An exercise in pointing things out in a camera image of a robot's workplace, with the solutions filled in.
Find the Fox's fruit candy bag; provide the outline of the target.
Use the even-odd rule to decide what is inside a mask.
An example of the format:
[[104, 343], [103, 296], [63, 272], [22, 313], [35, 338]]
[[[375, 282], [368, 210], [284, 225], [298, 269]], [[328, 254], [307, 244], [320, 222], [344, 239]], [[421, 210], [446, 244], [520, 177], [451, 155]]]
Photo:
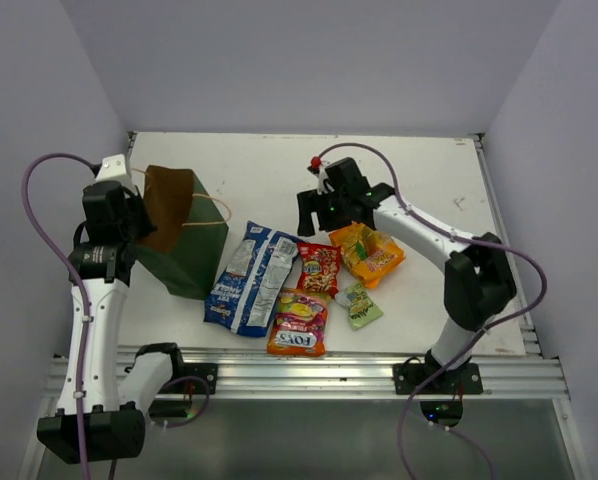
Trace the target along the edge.
[[280, 356], [321, 357], [326, 354], [327, 293], [281, 290], [267, 353]]

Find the red snack packet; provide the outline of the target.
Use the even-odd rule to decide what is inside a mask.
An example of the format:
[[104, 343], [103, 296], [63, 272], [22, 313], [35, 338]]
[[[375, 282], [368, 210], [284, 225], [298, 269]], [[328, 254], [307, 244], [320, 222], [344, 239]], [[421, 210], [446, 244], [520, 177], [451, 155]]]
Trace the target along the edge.
[[296, 288], [334, 298], [339, 291], [340, 250], [331, 245], [306, 242], [300, 242], [298, 249], [302, 267]]

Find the blue chips bag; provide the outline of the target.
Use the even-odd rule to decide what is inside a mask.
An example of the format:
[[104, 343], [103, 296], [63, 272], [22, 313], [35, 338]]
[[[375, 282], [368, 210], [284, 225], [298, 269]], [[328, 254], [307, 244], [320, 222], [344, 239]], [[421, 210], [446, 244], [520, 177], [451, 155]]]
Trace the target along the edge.
[[264, 337], [278, 295], [299, 255], [300, 239], [250, 221], [204, 302], [204, 321], [248, 338]]

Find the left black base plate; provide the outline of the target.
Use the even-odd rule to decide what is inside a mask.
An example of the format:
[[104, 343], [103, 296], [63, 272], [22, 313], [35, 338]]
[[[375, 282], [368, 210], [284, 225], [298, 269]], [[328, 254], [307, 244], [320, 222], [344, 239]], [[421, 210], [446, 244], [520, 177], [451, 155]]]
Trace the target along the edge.
[[180, 378], [182, 378], [181, 382], [177, 382], [167, 389], [169, 393], [181, 394], [184, 399], [205, 396], [206, 391], [209, 391], [210, 395], [214, 395], [219, 379], [219, 365], [208, 362], [185, 363], [178, 376], [178, 379]]

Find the orange candy packet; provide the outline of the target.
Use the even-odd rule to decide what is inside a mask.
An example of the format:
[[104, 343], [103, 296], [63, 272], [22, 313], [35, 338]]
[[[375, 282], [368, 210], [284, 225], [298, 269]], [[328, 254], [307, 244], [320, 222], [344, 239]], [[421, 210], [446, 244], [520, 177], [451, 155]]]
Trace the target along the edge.
[[405, 252], [389, 235], [362, 223], [331, 232], [329, 240], [340, 250], [349, 273], [366, 288], [376, 288], [405, 259]]

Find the green paper bag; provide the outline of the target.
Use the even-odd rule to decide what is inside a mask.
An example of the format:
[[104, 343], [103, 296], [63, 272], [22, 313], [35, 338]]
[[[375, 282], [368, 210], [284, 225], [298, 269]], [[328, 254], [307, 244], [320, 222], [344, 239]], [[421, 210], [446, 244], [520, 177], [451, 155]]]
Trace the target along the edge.
[[230, 214], [190, 169], [150, 165], [141, 173], [156, 230], [137, 242], [138, 261], [171, 295], [203, 300], [215, 282]]

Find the small green snack packet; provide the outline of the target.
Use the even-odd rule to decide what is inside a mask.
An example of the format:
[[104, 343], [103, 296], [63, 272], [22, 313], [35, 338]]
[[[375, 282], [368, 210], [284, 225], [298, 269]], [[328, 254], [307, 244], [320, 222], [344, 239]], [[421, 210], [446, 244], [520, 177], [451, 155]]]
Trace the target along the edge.
[[358, 331], [383, 316], [383, 311], [360, 282], [339, 291], [335, 295], [335, 301], [348, 311], [348, 322], [353, 331]]

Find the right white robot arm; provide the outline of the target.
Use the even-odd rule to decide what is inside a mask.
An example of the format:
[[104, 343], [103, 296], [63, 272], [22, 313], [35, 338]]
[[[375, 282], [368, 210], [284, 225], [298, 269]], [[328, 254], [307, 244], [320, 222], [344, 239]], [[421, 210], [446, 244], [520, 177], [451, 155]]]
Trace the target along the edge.
[[424, 379], [433, 391], [449, 391], [471, 358], [468, 343], [517, 294], [500, 239], [491, 233], [470, 237], [435, 224], [406, 202], [395, 184], [372, 186], [350, 157], [330, 164], [314, 157], [307, 170], [318, 186], [297, 194], [299, 236], [360, 223], [411, 247], [443, 273], [448, 319], [425, 355]]

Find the aluminium mounting rail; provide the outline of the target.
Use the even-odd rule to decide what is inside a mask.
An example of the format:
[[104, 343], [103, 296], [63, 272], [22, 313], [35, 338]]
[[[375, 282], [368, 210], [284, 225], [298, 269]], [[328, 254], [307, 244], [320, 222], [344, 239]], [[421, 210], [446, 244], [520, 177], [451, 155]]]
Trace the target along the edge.
[[[388, 400], [399, 398], [393, 369], [405, 359], [390, 354], [330, 354], [321, 358], [279, 357], [229, 349], [182, 350], [186, 364], [213, 364], [218, 399]], [[539, 356], [477, 357], [454, 388], [466, 399], [567, 399], [561, 364]]]

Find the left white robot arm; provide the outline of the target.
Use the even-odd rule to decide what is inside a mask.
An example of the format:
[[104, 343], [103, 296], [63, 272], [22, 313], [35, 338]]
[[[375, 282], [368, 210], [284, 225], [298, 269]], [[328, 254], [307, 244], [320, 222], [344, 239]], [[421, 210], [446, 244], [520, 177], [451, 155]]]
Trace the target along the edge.
[[100, 180], [83, 190], [84, 221], [67, 257], [73, 327], [68, 369], [55, 413], [37, 437], [67, 464], [137, 457], [149, 409], [160, 390], [180, 390], [187, 369], [178, 346], [142, 346], [117, 377], [119, 327], [137, 259], [136, 243], [154, 231], [134, 186]]

